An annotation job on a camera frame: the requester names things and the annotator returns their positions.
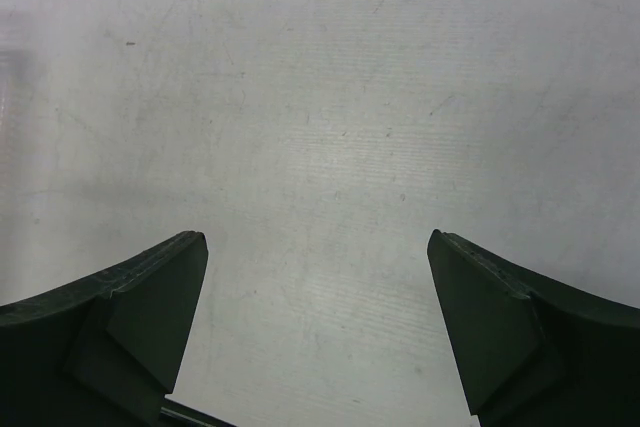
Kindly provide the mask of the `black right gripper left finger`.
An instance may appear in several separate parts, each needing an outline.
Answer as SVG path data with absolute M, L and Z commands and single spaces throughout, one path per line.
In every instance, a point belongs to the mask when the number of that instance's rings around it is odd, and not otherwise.
M 4 426 L 155 426 L 208 261 L 203 233 L 1 308 Z

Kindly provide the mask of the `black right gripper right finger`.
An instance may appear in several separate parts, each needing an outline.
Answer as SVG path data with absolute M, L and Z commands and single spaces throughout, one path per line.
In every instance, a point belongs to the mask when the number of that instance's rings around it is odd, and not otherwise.
M 636 426 L 639 311 L 453 233 L 427 245 L 470 413 L 483 426 Z

